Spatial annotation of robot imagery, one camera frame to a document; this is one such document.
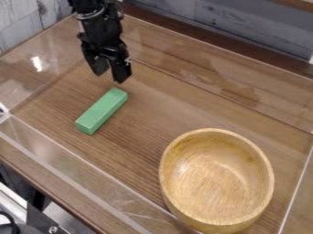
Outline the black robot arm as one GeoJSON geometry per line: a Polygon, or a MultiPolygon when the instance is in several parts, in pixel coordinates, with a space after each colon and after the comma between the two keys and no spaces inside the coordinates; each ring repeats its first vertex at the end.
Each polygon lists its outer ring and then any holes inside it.
{"type": "Polygon", "coordinates": [[[76,12],[83,57],[96,76],[111,69],[123,83],[133,75],[127,45],[120,39],[123,12],[115,0],[67,0],[76,12]]]}

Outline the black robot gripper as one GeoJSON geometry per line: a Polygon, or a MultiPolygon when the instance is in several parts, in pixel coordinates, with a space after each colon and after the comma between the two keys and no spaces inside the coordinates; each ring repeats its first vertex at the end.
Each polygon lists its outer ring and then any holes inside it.
{"type": "Polygon", "coordinates": [[[133,75],[127,46],[120,39],[123,12],[120,10],[91,10],[78,13],[80,48],[96,76],[111,67],[114,80],[122,84],[133,75]]]}

